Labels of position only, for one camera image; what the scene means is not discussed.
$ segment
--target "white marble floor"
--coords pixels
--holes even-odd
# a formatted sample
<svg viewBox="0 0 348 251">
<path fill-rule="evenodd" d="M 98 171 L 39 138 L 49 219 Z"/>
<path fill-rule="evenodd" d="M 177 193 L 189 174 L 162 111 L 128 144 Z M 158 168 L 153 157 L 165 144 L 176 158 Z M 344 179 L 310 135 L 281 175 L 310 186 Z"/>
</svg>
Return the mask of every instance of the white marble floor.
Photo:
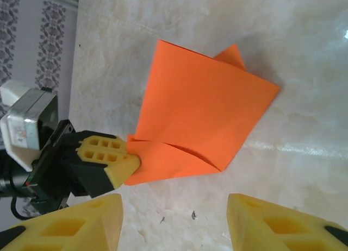
<svg viewBox="0 0 348 251">
<path fill-rule="evenodd" d="M 119 250 L 231 250 L 232 192 L 348 227 L 347 4 L 80 0 L 70 107 L 78 130 L 135 131 L 157 39 L 209 56 L 236 42 L 248 71 L 282 88 L 223 173 L 118 189 Z"/>
</svg>

